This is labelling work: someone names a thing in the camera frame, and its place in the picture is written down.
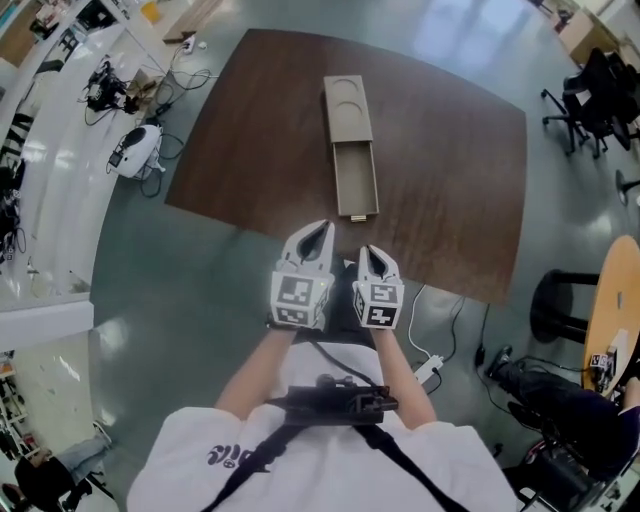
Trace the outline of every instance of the white cable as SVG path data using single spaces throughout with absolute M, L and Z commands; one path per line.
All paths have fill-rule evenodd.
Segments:
M 413 326 L 413 316 L 416 313 L 416 302 L 418 302 L 418 297 L 420 297 L 420 294 L 424 291 L 426 285 L 422 285 L 422 288 L 420 288 L 420 290 L 418 291 L 418 293 L 416 293 L 416 296 L 413 298 L 413 305 L 411 306 L 411 320 L 409 320 L 409 329 L 407 331 L 407 336 L 409 337 L 409 343 L 411 343 L 411 345 L 413 346 L 413 348 L 415 348 L 416 350 L 419 350 L 420 352 L 422 352 L 423 354 L 426 354 L 429 358 L 431 358 L 431 354 L 429 354 L 429 352 L 425 349 L 423 349 L 422 347 L 419 347 L 418 345 L 416 345 L 413 340 L 411 339 L 411 327 Z

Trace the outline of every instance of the round table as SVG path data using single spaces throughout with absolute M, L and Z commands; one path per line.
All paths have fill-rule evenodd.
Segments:
M 640 333 L 640 249 L 628 235 L 613 242 L 602 265 L 585 338 L 583 368 L 589 367 L 593 354 L 607 352 L 620 329 L 628 333 L 626 357 L 618 357 L 616 376 L 603 395 L 620 380 Z M 582 387 L 595 389 L 587 372 L 582 373 Z
M 572 285 L 596 286 L 590 319 L 571 316 Z M 624 373 L 634 353 L 640 333 L 640 249 L 626 235 L 615 240 L 607 253 L 600 274 L 552 270 L 536 288 L 531 305 L 531 331 L 542 342 L 558 337 L 584 343 L 583 368 L 593 354 L 605 354 L 620 329 L 627 331 L 625 353 L 618 349 L 616 377 L 604 390 L 610 393 Z M 582 386 L 595 389 L 588 372 L 582 373 Z

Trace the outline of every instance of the black graphic print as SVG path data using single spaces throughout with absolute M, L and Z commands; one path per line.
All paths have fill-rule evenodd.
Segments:
M 208 453 L 209 458 L 207 459 L 207 463 L 209 466 L 222 464 L 222 466 L 227 469 L 234 469 L 242 464 L 252 453 L 253 451 L 243 450 L 240 445 L 237 444 L 233 446 L 223 446 L 219 444 L 214 446 Z M 256 473 L 269 473 L 269 470 L 263 467 L 256 471 Z

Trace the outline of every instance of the open drawer box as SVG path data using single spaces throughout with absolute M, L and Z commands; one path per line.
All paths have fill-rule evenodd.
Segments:
M 360 76 L 324 78 L 338 214 L 352 221 L 378 213 L 369 109 Z

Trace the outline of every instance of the white robot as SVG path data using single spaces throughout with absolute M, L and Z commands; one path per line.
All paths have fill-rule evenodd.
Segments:
M 335 277 L 331 273 L 335 226 L 308 224 L 285 243 L 271 280 L 271 317 L 278 325 L 324 329 L 322 310 Z M 363 327 L 394 329 L 402 310 L 404 285 L 396 262 L 383 250 L 360 249 L 353 305 Z
M 155 169 L 160 173 L 160 145 L 162 127 L 145 124 L 127 133 L 113 150 L 107 163 L 109 172 L 117 172 L 125 178 L 144 181 Z

